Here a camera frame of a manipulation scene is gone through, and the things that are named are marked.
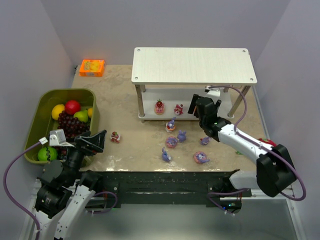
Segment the pink bear santa hat toy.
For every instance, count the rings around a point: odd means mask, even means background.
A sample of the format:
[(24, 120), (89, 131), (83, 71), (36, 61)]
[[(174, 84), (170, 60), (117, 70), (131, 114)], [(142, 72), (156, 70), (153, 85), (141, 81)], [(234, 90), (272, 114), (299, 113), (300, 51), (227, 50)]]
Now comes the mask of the pink bear santa hat toy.
[(183, 114), (183, 108), (184, 108), (183, 104), (177, 104), (175, 106), (175, 108), (174, 108), (174, 114), (176, 116), (182, 115)]

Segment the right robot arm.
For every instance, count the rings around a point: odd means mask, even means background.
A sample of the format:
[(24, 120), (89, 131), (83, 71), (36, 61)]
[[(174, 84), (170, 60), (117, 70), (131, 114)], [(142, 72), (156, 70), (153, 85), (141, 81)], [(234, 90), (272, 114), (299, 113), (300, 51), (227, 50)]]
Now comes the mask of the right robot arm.
[(194, 94), (188, 113), (199, 120), (199, 126), (211, 139), (242, 153), (255, 165), (254, 172), (236, 170), (227, 183), (235, 190), (259, 188), (275, 197), (297, 180), (294, 165), (286, 147), (273, 146), (237, 129), (229, 120), (218, 116), (221, 101)]

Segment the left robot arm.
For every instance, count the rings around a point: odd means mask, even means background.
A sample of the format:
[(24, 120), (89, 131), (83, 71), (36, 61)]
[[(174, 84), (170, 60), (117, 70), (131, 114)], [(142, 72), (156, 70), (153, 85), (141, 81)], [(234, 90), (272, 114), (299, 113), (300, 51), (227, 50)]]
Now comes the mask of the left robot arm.
[(44, 166), (36, 195), (36, 239), (66, 240), (76, 219), (90, 199), (102, 189), (103, 176), (87, 170), (79, 175), (85, 157), (102, 153), (106, 130), (96, 134), (86, 131), (68, 142), (62, 129), (49, 133), (51, 147), (66, 147), (65, 161), (52, 160)]

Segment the pink bear strawberry donut toy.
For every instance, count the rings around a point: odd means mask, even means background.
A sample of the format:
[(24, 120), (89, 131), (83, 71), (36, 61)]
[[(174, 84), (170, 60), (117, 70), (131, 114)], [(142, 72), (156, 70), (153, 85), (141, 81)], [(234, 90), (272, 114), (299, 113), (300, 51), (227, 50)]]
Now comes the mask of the pink bear strawberry donut toy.
[(165, 104), (161, 99), (158, 99), (154, 105), (154, 112), (157, 115), (162, 115), (165, 112)]

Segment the pink bear cake toy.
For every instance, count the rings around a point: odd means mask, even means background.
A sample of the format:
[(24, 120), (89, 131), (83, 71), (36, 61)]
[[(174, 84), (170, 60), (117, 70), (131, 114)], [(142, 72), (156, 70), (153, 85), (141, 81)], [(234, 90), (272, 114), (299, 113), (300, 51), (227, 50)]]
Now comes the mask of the pink bear cake toy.
[(121, 134), (117, 133), (116, 131), (113, 131), (110, 135), (110, 141), (113, 143), (120, 143), (121, 140)]

